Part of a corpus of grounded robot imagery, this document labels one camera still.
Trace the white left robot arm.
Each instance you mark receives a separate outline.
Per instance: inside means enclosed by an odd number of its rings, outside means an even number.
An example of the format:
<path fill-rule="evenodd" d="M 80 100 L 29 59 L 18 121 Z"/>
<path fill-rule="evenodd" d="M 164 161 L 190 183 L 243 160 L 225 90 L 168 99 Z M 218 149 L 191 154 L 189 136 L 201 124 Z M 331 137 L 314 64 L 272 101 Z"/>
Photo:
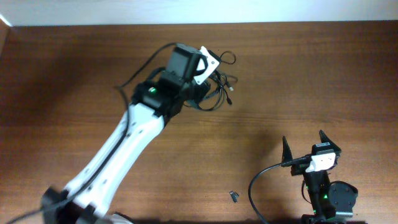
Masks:
<path fill-rule="evenodd" d="M 205 47 L 174 43 L 166 67 L 138 84 L 118 126 L 90 163 L 61 192 L 49 188 L 41 204 L 45 223 L 129 223 L 107 214 L 126 174 L 146 146 L 220 64 Z"/>

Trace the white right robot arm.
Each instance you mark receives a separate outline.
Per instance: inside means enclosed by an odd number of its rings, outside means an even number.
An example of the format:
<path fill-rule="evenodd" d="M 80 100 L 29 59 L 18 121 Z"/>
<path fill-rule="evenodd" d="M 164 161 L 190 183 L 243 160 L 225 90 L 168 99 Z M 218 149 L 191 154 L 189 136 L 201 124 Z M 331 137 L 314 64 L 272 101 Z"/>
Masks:
<path fill-rule="evenodd" d="M 303 177 L 302 190 L 307 190 L 312 215 L 302 215 L 300 222 L 346 223 L 353 217 L 353 207 L 358 197 L 358 189 L 343 181 L 331 181 L 329 171 L 338 164 L 341 148 L 322 130 L 320 142 L 312 146 L 311 153 L 293 158 L 285 137 L 282 138 L 282 167 L 290 167 L 292 176 Z"/>

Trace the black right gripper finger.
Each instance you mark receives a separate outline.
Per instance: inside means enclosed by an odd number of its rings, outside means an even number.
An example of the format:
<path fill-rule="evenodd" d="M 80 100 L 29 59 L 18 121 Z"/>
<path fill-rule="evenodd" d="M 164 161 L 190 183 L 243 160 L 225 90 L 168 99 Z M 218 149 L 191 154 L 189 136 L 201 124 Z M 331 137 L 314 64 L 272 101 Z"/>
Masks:
<path fill-rule="evenodd" d="M 319 135 L 322 143 L 328 142 L 336 153 L 341 153 L 341 149 L 322 130 L 319 130 Z"/>
<path fill-rule="evenodd" d="M 282 137 L 282 159 L 281 159 L 281 166 L 287 167 L 290 165 L 290 162 L 293 160 L 292 152 L 290 150 L 290 146 L 287 142 L 285 136 Z"/>

